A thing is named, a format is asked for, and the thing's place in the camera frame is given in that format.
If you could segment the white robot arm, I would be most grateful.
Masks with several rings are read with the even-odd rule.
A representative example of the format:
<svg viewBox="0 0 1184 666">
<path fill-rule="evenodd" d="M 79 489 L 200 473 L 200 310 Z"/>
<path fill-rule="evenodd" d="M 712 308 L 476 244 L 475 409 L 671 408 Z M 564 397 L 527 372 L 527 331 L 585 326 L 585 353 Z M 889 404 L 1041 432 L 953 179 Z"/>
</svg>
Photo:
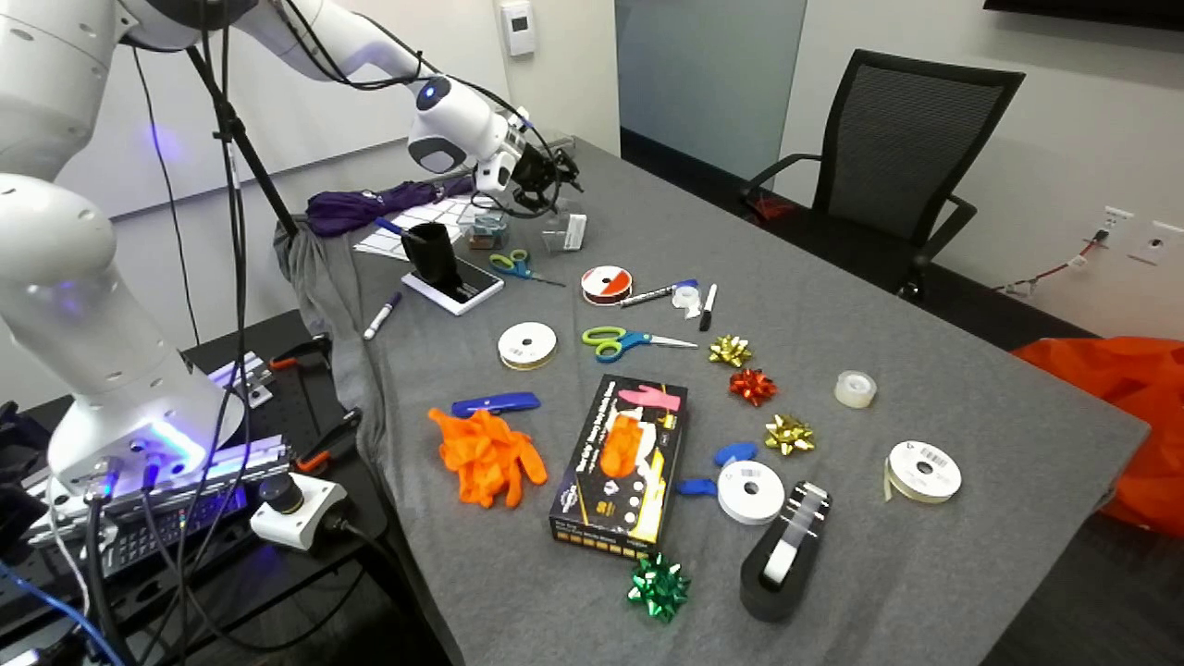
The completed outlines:
<svg viewBox="0 0 1184 666">
<path fill-rule="evenodd" d="M 527 112 L 338 0 L 0 0 L 0 316 L 72 387 L 47 473 L 73 496 L 196 473 L 246 422 L 123 283 L 112 216 L 59 184 L 123 45 L 190 51 L 217 28 L 307 78 L 410 87 L 406 154 L 428 173 L 468 168 L 485 194 L 534 209 L 575 173 Z"/>
</svg>

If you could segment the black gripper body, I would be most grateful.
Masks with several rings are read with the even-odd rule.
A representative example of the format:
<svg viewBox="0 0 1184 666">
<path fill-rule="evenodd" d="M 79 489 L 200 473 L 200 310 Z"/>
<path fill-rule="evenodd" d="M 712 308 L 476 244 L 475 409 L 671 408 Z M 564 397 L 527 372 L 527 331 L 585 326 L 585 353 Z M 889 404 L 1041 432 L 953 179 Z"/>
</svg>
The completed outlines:
<svg viewBox="0 0 1184 666">
<path fill-rule="evenodd" d="M 579 161 L 551 142 L 506 140 L 498 191 L 527 209 L 551 209 L 564 184 L 579 179 Z"/>
</svg>

